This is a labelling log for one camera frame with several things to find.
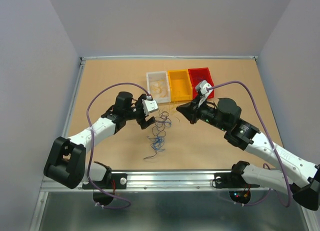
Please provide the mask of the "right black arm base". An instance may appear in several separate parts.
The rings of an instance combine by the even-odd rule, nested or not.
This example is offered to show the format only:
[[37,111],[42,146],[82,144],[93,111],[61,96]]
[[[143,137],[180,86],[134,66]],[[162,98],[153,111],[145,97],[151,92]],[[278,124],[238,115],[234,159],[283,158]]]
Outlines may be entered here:
[[258,184],[247,183],[240,174],[232,172],[216,172],[214,178],[211,181],[211,185],[217,189],[244,189],[259,188]]

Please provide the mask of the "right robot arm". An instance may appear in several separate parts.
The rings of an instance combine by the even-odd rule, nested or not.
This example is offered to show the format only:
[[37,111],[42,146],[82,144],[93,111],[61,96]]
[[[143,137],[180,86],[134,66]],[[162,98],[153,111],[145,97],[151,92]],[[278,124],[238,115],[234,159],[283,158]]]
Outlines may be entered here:
[[275,167],[259,168],[247,161],[238,161],[228,178],[221,182],[229,188],[257,185],[289,194],[302,207],[316,211],[320,207],[320,167],[306,161],[276,143],[257,127],[241,118],[242,109],[231,98],[221,98],[215,106],[195,98],[176,110],[191,124],[201,120],[224,132],[232,146],[253,154]]

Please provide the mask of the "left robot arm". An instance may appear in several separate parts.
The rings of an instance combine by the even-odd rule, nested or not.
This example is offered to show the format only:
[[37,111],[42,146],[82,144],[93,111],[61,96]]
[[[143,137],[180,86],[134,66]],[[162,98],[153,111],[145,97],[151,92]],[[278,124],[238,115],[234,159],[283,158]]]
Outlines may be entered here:
[[142,94],[137,101],[130,92],[118,93],[114,105],[83,131],[68,138],[58,137],[53,141],[44,166],[43,174],[74,189],[82,182],[93,181],[100,188],[111,184],[112,169],[100,162],[86,163],[86,155],[106,138],[120,131],[126,122],[135,120],[141,129],[155,123],[150,113],[158,110],[157,102]]

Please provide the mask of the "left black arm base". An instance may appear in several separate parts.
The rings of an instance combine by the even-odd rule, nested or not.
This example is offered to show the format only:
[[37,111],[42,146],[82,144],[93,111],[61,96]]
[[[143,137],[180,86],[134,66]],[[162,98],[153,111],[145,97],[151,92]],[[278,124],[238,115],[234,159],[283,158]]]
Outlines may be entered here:
[[93,183],[101,189],[125,190],[127,188],[127,173],[109,172],[101,181],[93,181]]

